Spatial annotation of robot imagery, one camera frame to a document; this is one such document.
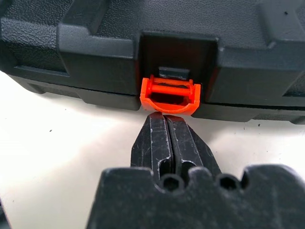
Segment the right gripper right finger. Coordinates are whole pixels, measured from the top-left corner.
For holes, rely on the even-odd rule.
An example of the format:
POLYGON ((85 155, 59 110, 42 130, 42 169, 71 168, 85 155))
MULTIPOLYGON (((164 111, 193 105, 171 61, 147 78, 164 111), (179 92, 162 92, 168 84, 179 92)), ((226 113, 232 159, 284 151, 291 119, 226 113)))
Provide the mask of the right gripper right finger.
POLYGON ((221 174, 209 146, 183 118, 166 115, 165 120, 170 134, 176 174, 188 178, 188 171, 192 167, 205 167, 213 177, 221 174))

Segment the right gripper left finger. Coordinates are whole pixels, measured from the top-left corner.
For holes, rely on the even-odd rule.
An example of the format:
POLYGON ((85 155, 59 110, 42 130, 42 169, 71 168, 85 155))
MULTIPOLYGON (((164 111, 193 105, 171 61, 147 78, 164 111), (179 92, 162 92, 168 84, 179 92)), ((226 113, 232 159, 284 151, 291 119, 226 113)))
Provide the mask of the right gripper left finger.
POLYGON ((165 116, 154 112, 147 116, 131 150, 131 167, 147 167, 154 178, 172 171, 172 145, 165 116))

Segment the orange case latch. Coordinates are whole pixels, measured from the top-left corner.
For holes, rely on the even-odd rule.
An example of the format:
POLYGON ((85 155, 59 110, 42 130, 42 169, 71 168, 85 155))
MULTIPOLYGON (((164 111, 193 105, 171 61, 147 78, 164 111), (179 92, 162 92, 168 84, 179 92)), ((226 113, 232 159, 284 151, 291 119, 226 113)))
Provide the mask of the orange case latch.
POLYGON ((192 115, 200 106, 201 85, 193 80, 183 81, 143 78, 140 101, 145 110, 167 114, 192 115))

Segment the black plastic tool case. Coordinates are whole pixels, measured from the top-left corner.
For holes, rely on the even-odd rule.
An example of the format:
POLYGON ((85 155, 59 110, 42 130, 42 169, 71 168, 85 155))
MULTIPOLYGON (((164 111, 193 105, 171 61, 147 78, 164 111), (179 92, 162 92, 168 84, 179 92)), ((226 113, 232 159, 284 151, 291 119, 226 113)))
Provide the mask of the black plastic tool case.
POLYGON ((193 117, 305 125, 305 0, 0 0, 0 71, 128 110, 143 78, 193 80, 193 117))

